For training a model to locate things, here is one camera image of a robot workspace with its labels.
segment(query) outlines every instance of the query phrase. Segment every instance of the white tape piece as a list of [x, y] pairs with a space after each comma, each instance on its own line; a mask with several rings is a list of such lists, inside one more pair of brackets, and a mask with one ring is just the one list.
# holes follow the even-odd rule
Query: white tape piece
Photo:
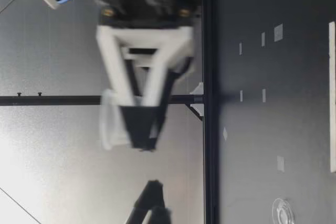
[[281, 24], [281, 25], [276, 26], [274, 28], [274, 42], [280, 41], [280, 40], [282, 40], [284, 38], [284, 31], [283, 31], [284, 27], [283, 26], [284, 25]]
[[265, 33], [261, 34], [261, 47], [265, 46]]
[[243, 55], [243, 43], [239, 43], [239, 55]]
[[278, 163], [278, 171], [285, 172], [285, 158], [278, 156], [277, 157], [277, 163]]
[[263, 89], [262, 94], [262, 102], [266, 102], [266, 89]]
[[224, 140], [227, 141], [227, 131], [226, 131], [226, 127], [224, 127], [224, 129], [223, 129], [223, 137], [224, 137]]
[[330, 171], [336, 173], [336, 42], [335, 22], [329, 23]]

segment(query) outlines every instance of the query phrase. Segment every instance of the silver surface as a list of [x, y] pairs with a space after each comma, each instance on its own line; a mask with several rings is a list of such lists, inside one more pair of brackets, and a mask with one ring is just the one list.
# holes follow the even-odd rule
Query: silver surface
[[[0, 95], [101, 94], [109, 84], [95, 40], [97, 16], [93, 0], [58, 10], [16, 0], [0, 15]], [[196, 64], [175, 93], [202, 80], [200, 55]], [[97, 106], [0, 108], [0, 187], [41, 223], [110, 224], [124, 223], [146, 182], [159, 179], [173, 223], [202, 224], [202, 123], [184, 106], [170, 106], [155, 153], [106, 152], [98, 113]], [[9, 222], [10, 204], [1, 223], [34, 223]]]

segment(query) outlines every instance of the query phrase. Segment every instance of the small white square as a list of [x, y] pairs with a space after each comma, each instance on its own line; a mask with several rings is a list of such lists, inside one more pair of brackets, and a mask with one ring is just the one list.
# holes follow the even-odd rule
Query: small white square
[[224, 140], [226, 141], [226, 140], [227, 140], [227, 131], [226, 131], [226, 127], [224, 127], [224, 129], [223, 129], [223, 137], [224, 137]]
[[261, 34], [261, 46], [264, 47], [265, 46], [265, 33]]
[[239, 55], [243, 54], [243, 43], [239, 43]]
[[277, 157], [277, 162], [278, 162], [278, 171], [280, 172], [285, 172], [285, 158], [278, 156]]
[[262, 94], [262, 102], [266, 102], [266, 89], [263, 89]]
[[284, 27], [283, 26], [284, 25], [281, 24], [281, 25], [276, 26], [274, 28], [274, 42], [277, 42], [277, 41], [282, 40], [284, 38], [284, 31], [283, 31]]

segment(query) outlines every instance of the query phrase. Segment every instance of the gray wall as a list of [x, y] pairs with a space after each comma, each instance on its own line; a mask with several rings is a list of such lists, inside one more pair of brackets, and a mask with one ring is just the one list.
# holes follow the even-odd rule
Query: gray wall
[[[0, 0], [0, 7], [8, 1]], [[42, 0], [16, 0], [0, 15], [0, 95], [99, 95], [109, 83], [96, 22], [93, 0], [58, 10]], [[199, 53], [196, 65], [175, 93], [202, 81]], [[106, 152], [98, 117], [98, 106], [0, 108], [0, 187], [41, 223], [108, 224], [123, 223], [146, 182], [159, 179], [173, 223], [202, 224], [202, 123], [174, 105], [156, 152]], [[33, 223], [2, 193], [0, 204], [1, 222]], [[10, 209], [16, 209], [12, 220]]]
[[[336, 223], [329, 160], [331, 2], [219, 0], [221, 223], [272, 223], [278, 197], [290, 202], [298, 224]], [[275, 42], [280, 24], [283, 39]], [[285, 159], [284, 172], [277, 170], [277, 156]]]

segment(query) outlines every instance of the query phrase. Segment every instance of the white plastic frame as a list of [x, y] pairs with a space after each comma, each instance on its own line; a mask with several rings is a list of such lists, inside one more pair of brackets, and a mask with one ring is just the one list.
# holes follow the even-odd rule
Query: white plastic frame
[[193, 55], [193, 28], [178, 29], [115, 29], [98, 26], [97, 41], [105, 67], [121, 106], [136, 106], [127, 74], [123, 47], [155, 48], [156, 53], [146, 61], [150, 66], [141, 106], [159, 106], [166, 75], [187, 57]]

